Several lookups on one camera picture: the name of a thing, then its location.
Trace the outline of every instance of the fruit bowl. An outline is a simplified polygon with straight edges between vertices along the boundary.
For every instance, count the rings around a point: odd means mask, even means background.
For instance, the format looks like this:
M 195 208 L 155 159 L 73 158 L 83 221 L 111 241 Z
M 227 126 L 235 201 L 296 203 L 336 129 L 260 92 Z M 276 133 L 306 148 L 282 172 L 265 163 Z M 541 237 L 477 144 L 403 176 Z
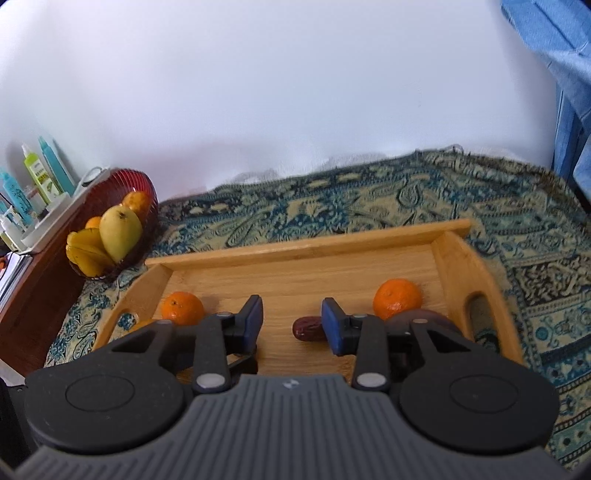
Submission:
M 70 266 L 81 277 L 112 282 L 119 276 L 121 271 L 137 264 L 147 252 L 158 226 L 158 199 L 154 185 L 152 185 L 148 176 L 141 171 L 128 168 L 113 170 L 106 180 L 97 184 L 88 193 L 86 201 L 70 222 L 69 230 L 70 232 L 77 232 L 83 229 L 89 218 L 102 216 L 113 205 L 121 203 L 129 192 L 136 191 L 146 193 L 151 199 L 150 210 L 143 225 L 141 238 L 121 262 L 100 277 L 87 277 L 76 264 L 70 262 Z

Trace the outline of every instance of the red date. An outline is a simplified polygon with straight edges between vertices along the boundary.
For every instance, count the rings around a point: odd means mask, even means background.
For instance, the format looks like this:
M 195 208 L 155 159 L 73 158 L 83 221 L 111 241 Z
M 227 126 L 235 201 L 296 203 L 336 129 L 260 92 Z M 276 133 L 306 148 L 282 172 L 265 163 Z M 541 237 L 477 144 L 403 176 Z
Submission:
M 294 337 L 302 342 L 325 342 L 326 334 L 322 328 L 322 319 L 320 317 L 302 317 L 298 318 L 291 331 Z

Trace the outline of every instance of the blue bottle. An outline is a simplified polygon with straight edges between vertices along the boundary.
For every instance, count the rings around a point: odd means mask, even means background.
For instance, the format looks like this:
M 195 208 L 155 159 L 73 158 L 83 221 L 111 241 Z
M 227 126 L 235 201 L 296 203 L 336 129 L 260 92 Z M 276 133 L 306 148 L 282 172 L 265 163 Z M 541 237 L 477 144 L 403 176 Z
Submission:
M 25 192 L 22 191 L 21 186 L 12 175 L 4 170 L 0 170 L 0 180 L 2 180 L 2 188 L 14 205 L 14 208 L 21 214 L 25 224 L 31 225 L 33 222 L 31 214 L 34 214 L 35 210 L 33 210 L 33 205 L 29 202 Z
M 70 194 L 70 197 L 74 196 L 74 190 L 76 189 L 76 187 L 70 179 L 70 176 L 64 168 L 64 165 L 61 164 L 60 159 L 57 158 L 53 149 L 47 144 L 43 137 L 39 137 L 39 145 L 41 145 L 41 152 L 43 152 L 43 157 L 45 157 L 45 160 L 49 165 L 49 168 L 51 168 L 53 172 L 53 178 L 61 187 L 61 191 L 68 192 Z

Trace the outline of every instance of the patterned blanket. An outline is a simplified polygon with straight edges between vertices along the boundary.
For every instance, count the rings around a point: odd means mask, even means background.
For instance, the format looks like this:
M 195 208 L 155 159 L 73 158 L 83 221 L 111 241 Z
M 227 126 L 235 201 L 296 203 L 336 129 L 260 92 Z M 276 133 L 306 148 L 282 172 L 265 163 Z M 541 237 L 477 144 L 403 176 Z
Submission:
M 591 455 L 591 223 L 564 181 L 538 167 L 455 149 L 257 185 L 222 186 L 160 207 L 150 256 L 470 218 L 467 241 L 504 292 L 526 364 L 560 394 L 548 451 L 568 468 Z M 46 365 L 88 353 L 145 267 L 87 282 Z M 122 316 L 113 334 L 134 323 Z M 478 340 L 495 346 L 490 327 Z

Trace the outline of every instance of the tray handle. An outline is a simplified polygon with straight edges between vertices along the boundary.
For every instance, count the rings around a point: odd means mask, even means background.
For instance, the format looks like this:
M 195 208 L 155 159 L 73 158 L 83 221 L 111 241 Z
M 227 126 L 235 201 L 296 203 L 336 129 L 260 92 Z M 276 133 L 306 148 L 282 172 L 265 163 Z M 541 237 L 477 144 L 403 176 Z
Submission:
M 104 310 L 99 324 L 103 318 L 106 318 L 106 321 L 96 338 L 93 351 L 109 343 L 122 314 L 131 313 L 136 316 L 138 322 L 151 319 L 172 274 L 173 271 L 169 268 L 154 265 L 130 286 L 113 309 Z
M 495 279 L 478 254 L 453 232 L 445 232 L 431 243 L 437 264 L 447 314 L 466 338 L 474 340 L 468 306 L 472 299 L 484 296 L 492 313 L 501 353 L 518 364 L 523 354 L 513 318 Z

